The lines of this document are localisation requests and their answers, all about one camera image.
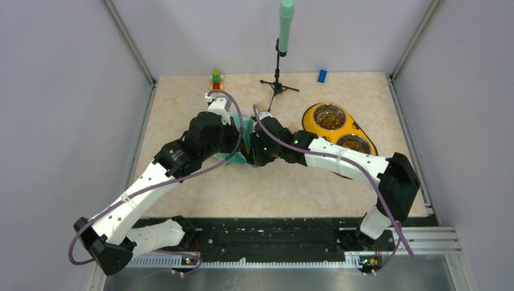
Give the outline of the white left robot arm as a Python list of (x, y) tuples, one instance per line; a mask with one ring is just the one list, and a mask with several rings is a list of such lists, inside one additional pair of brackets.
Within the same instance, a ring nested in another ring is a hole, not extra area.
[(176, 246), (188, 250), (194, 243), (194, 228), (182, 216), (159, 224), (136, 228), (134, 225), (160, 197), (179, 183), (196, 178), (221, 166), (219, 162), (203, 170), (203, 162), (225, 153), (231, 158), (243, 144), (245, 130), (235, 120), (218, 113), (201, 112), (190, 121), (189, 129), (174, 141), (164, 144), (144, 172), (106, 209), (92, 218), (79, 218), (73, 225), (76, 235), (68, 250), (81, 242), (107, 276), (124, 269), (137, 256)]

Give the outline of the green pet food bag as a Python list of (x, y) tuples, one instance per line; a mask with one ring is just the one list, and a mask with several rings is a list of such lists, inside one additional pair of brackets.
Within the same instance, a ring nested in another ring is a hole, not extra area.
[[(233, 123), (235, 126), (237, 126), (237, 127), (241, 126), (239, 116), (236, 112), (230, 112), (230, 117), (233, 119)], [(253, 133), (253, 120), (245, 114), (242, 115), (242, 131), (243, 131), (242, 145), (249, 147), (250, 146), (250, 134)], [(215, 155), (215, 159), (217, 161), (222, 161), (227, 156), (228, 156), (228, 154), (225, 154), (225, 153), (217, 153)], [(242, 150), (240, 150), (238, 153), (235, 153), (228, 161), (225, 162), (226, 166), (229, 166), (231, 164), (247, 164), (246, 158), (243, 155)]]

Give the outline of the yellow double pet bowl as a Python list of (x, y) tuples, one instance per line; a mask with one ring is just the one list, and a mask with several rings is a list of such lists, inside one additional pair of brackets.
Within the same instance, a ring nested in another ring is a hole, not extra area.
[[(315, 122), (315, 116), (322, 112), (344, 114), (344, 126), (338, 130), (325, 130), (320, 128)], [(320, 102), (310, 106), (302, 116), (302, 127), (305, 131), (312, 132), (333, 144), (348, 147), (368, 155), (378, 154), (378, 150), (372, 140), (350, 113), (339, 104)]]

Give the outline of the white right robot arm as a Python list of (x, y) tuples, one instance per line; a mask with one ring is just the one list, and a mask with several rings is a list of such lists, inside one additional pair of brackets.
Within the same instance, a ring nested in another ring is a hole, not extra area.
[(376, 205), (364, 215), (355, 233), (360, 248), (373, 249), (388, 227), (397, 229), (408, 217), (420, 182), (405, 155), (398, 152), (391, 157), (365, 154), (305, 130), (292, 133), (268, 112), (256, 114), (253, 120), (252, 149), (257, 165), (263, 166), (279, 158), (359, 181), (376, 193)]

